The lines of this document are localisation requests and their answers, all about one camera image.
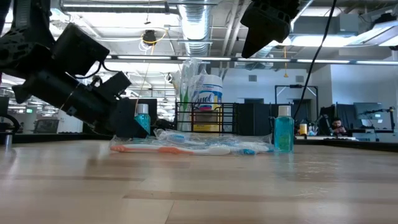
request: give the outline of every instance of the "wall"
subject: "wall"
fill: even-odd
[[[397,107],[397,72],[392,66],[332,65],[331,85],[333,103],[382,103],[384,108]],[[389,128],[390,118],[383,115],[377,128]]]
[[[318,86],[318,97],[319,97],[319,111],[322,107],[328,107],[333,104],[332,99],[332,84],[331,84],[331,65],[326,65],[321,69],[313,72],[311,75],[312,85]],[[315,116],[317,105],[312,103],[312,119],[317,119]]]
[[[218,74],[218,72],[212,70],[212,74]],[[285,78],[284,70],[275,72],[273,70],[229,69],[223,82],[223,102],[244,103],[245,98],[262,98],[264,103],[275,103],[275,85],[297,84],[296,75],[307,78],[307,72],[304,69],[287,70],[287,74],[289,77]],[[249,82],[249,75],[257,75],[257,82]],[[300,98],[301,94],[302,89],[286,88],[278,96],[278,103],[292,102],[292,99]],[[312,99],[314,96],[307,91],[305,98]]]
[[[58,111],[58,119],[60,120],[60,122],[58,124],[57,133],[80,133],[83,131],[83,122],[75,117],[67,115],[66,112],[62,110]]]

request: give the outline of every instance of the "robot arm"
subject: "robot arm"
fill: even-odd
[[[0,38],[0,72],[25,79],[12,87],[18,103],[33,95],[88,123],[97,133],[145,136],[134,120],[134,103],[120,98],[131,85],[123,72],[100,86],[75,78],[96,61],[102,65],[108,49],[74,24],[55,41],[49,30],[50,0],[15,0],[13,13],[10,31]]]

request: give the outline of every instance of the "small bottle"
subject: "small bottle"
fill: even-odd
[[[137,105],[137,116],[134,118],[150,134],[150,116],[148,104]]]
[[[280,152],[293,152],[294,120],[290,116],[290,106],[279,106],[275,119],[275,147]]]

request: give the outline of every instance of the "desk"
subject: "desk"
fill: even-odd
[[[398,154],[121,154],[107,141],[0,151],[7,224],[398,223]]]
[[[304,136],[294,136],[294,137],[298,140],[305,139]],[[324,140],[324,139],[340,139],[340,140],[353,140],[353,141],[356,140],[355,137],[348,137],[348,136],[340,136],[337,138],[336,136],[307,136],[307,140]]]

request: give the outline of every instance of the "computer monitor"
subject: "computer monitor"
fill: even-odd
[[[7,114],[9,98],[0,96],[0,114]]]
[[[354,103],[356,119],[376,119],[383,118],[381,103]]]

